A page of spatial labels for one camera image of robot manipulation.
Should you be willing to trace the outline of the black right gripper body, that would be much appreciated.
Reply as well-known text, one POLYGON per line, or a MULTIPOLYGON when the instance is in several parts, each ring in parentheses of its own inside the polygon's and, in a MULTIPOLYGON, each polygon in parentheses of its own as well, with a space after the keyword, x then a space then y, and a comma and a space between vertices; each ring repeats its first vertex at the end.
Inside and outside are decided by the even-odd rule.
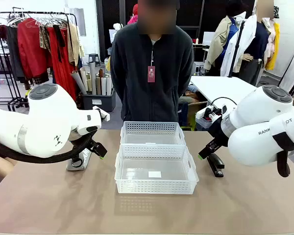
POLYGON ((213 137, 211 141, 214 147, 228 147, 229 137, 221 129, 221 121, 222 117, 218 116, 218 118, 212 123, 212 125, 208 129, 208 133, 213 137))

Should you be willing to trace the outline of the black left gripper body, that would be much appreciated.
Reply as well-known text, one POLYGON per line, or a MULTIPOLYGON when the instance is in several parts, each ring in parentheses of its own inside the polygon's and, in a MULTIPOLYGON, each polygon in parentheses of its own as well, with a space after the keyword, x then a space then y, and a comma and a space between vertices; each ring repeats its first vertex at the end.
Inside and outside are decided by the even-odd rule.
POLYGON ((91 132, 86 134, 85 137, 85 146, 86 147, 98 147, 98 143, 93 140, 94 135, 96 134, 96 132, 91 132))

